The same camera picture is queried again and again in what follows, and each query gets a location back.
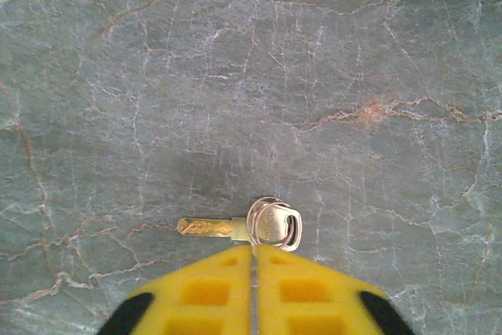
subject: gray marble floor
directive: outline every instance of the gray marble floor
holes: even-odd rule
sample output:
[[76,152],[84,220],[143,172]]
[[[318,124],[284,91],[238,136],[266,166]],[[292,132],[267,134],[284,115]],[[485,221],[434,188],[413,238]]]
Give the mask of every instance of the gray marble floor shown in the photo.
[[261,195],[417,332],[502,332],[502,0],[0,7],[2,334],[93,333]]

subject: key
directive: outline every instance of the key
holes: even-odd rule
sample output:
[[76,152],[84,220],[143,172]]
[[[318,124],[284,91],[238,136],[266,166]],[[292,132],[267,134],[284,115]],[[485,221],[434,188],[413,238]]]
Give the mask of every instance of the key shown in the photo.
[[265,197],[253,203],[246,218],[182,218],[176,229],[182,235],[230,237],[234,241],[266,244],[293,251],[300,244],[302,225],[300,214],[289,204],[274,197]]

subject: black rubber tip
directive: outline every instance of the black rubber tip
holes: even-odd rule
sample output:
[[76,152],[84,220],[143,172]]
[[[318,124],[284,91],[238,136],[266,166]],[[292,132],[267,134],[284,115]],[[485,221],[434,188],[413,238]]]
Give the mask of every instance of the black rubber tip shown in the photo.
[[385,335],[415,335],[388,300],[371,292],[359,292],[359,298]]
[[141,293],[125,300],[97,335],[130,335],[153,300],[151,293]]

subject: metal key ring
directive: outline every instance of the metal key ring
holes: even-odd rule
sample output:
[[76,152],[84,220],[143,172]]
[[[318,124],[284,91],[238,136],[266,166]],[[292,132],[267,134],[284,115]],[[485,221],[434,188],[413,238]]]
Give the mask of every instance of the metal key ring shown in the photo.
[[248,216],[246,218],[246,228],[249,233],[249,237],[251,238],[251,241],[255,245],[265,244],[269,246],[276,246],[279,249],[285,249],[289,246],[289,243],[291,242],[295,234],[299,231],[298,229],[299,224],[296,221],[294,221],[288,227],[288,233],[286,237],[279,241],[269,242],[267,240],[262,239],[258,233],[258,224],[260,222],[260,218],[270,206],[280,206],[282,207],[282,209],[291,209],[291,206],[289,204],[283,202],[279,198],[275,198],[272,196],[256,200],[249,209]]

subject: floor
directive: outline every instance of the floor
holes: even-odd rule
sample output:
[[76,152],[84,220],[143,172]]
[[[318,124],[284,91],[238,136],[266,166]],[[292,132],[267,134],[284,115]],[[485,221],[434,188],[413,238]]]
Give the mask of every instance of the floor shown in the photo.
[[502,0],[0,8],[3,334],[94,333],[263,195],[418,333],[502,333]]

